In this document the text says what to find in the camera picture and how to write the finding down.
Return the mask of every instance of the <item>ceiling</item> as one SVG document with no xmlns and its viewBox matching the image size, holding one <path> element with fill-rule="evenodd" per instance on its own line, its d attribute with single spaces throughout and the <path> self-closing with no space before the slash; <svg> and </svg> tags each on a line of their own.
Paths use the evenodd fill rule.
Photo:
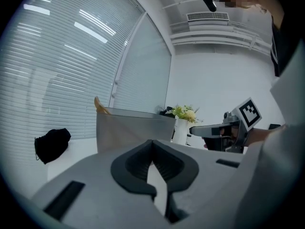
<svg viewBox="0 0 305 229">
<path fill-rule="evenodd" d="M 183 32 L 188 30 L 187 13 L 209 11 L 202 0 L 160 0 L 161 4 L 168 8 L 163 8 L 168 16 L 173 33 Z M 218 12 L 227 12 L 230 21 L 243 23 L 249 28 L 254 29 L 261 35 L 261 38 L 271 43 L 272 27 L 270 13 L 262 13 L 258 8 L 226 8 L 224 5 L 217 4 Z"/>
</svg>

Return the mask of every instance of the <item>white vase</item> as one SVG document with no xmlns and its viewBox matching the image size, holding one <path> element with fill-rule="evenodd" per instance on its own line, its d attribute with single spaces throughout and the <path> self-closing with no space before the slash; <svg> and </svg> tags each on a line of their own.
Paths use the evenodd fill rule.
<svg viewBox="0 0 305 229">
<path fill-rule="evenodd" d="M 176 119 L 175 134 L 173 135 L 173 143 L 185 145 L 187 138 L 189 122 L 183 119 Z"/>
</svg>

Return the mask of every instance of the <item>black slot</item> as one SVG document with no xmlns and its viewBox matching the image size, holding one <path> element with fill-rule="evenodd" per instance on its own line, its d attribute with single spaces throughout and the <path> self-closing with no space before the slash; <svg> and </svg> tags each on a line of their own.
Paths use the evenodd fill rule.
<svg viewBox="0 0 305 229">
<path fill-rule="evenodd" d="M 43 211 L 49 216 L 60 220 L 68 211 L 84 186 L 85 184 L 81 182 L 70 182 L 70 184 L 67 185 Z"/>
<path fill-rule="evenodd" d="M 224 166 L 229 166 L 233 168 L 238 168 L 239 164 L 238 162 L 230 161 L 230 160 L 225 160 L 225 159 L 218 159 L 216 163 L 224 165 Z"/>
</svg>

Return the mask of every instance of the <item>white wall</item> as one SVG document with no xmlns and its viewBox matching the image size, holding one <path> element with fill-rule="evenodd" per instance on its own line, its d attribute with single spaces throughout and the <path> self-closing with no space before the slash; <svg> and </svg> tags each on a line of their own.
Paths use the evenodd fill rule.
<svg viewBox="0 0 305 229">
<path fill-rule="evenodd" d="M 172 55 L 175 55 L 175 49 L 172 45 L 170 35 L 172 34 L 170 23 L 166 16 L 165 11 L 162 9 L 162 4 L 159 0 L 137 0 L 141 6 L 146 10 L 147 14 L 151 17 L 152 21 L 158 28 L 162 35 L 167 47 Z"/>
<path fill-rule="evenodd" d="M 235 53 L 176 55 L 166 106 L 200 107 L 197 116 L 204 120 L 203 125 L 213 125 L 222 123 L 225 112 L 252 97 L 263 117 L 257 128 L 283 124 L 282 114 L 269 91 L 275 80 L 271 61 L 258 53 Z M 195 147 L 204 145 L 200 137 L 189 139 L 189 144 Z"/>
</svg>

